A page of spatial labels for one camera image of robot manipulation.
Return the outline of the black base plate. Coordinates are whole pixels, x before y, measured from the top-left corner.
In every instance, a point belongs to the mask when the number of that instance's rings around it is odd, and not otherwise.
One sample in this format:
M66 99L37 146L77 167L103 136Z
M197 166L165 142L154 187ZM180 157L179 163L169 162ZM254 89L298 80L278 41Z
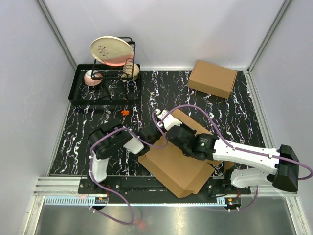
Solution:
M101 185L123 195L131 204L216 203L218 196L251 196L251 189L222 186L220 177L209 178L197 194L177 198L153 176L108 176Z

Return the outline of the brown cardboard box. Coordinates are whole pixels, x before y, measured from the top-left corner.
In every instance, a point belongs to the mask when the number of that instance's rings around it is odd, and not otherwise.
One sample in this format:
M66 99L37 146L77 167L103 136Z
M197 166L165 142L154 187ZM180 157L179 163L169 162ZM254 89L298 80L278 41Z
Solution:
M172 143L158 148L165 144L165 137L161 137L154 147L150 147L150 151L138 157L138 162L177 198L197 194L222 163L184 156Z
M233 90L236 77L236 70L198 60L189 76L188 87L228 99Z

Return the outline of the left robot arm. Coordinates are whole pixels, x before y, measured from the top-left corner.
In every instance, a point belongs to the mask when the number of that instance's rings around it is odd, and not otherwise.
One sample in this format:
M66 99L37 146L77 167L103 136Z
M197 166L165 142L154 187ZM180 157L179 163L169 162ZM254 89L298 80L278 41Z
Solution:
M150 151L150 147L162 136L160 130L154 124L142 129L139 134L129 132L122 122L113 119L89 135L91 169L89 175L93 178L89 181L89 189L96 194L105 190L105 179L110 157L121 148L125 148L134 155L142 156Z

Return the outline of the large cream pink plate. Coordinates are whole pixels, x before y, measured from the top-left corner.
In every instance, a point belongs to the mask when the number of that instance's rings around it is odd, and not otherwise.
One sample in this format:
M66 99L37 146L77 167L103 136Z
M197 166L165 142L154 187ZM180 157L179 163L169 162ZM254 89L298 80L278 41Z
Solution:
M114 67L123 66L134 58L133 48L123 39L113 36L95 39L90 52L97 61Z

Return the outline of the small cream plate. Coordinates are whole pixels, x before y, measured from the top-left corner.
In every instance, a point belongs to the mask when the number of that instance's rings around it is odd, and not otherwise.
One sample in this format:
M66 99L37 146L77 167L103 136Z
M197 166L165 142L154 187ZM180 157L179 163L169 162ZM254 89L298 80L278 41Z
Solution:
M121 78L131 78L132 81L135 81L139 77L139 66L133 62L127 62L122 70Z

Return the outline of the small orange flower toy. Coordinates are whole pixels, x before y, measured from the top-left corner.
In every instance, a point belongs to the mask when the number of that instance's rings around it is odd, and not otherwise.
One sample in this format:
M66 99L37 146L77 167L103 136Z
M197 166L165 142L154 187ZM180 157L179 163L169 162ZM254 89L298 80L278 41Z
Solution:
M122 116L128 116L130 114L130 111L124 109L124 110L121 111L121 114L122 114Z

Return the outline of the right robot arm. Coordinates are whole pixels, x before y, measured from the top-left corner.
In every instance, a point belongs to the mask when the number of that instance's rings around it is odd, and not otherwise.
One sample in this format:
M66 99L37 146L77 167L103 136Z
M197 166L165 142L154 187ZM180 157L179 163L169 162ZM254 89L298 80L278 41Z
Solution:
M215 135L197 134L184 124L174 125L167 131L166 138L186 157L247 165L247 169L227 170L225 173L222 188L228 194L239 188L258 185L272 185L286 192L298 191L299 159L288 145L275 149L223 141Z

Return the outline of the closed brown cardboard box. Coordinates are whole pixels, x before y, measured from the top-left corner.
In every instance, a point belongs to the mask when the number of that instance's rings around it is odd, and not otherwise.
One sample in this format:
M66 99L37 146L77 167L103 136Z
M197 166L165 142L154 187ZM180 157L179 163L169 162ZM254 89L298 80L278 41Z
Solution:
M189 76L188 87L228 99L233 90L236 77L236 70L198 60Z

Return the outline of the small pink bowl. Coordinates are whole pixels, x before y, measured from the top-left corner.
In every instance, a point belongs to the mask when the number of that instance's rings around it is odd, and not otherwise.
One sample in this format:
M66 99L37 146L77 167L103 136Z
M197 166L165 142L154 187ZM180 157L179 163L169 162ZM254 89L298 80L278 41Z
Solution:
M95 79L95 78L102 78L102 75L99 73L92 74L92 70L88 70L84 75L84 83L87 86L97 86L102 83L101 79Z

